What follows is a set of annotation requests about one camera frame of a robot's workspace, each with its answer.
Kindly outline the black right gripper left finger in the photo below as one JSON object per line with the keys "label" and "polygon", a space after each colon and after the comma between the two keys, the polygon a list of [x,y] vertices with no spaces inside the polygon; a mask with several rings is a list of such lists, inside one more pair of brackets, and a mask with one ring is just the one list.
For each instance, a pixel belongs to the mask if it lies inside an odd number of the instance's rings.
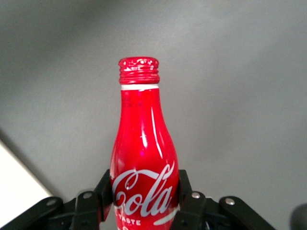
{"label": "black right gripper left finger", "polygon": [[2,230],[101,230],[112,200],[110,170],[106,170],[96,188],[81,192],[64,203],[59,197],[47,197],[1,227]]}

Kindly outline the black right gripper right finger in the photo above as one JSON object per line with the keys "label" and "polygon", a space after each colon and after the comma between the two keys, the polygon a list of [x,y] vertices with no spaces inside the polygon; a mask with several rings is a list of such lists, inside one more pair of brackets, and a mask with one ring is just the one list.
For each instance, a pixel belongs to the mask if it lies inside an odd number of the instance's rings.
{"label": "black right gripper right finger", "polygon": [[273,230],[274,227],[236,196],[215,202],[193,191],[186,170],[179,171],[179,207],[173,230]]}

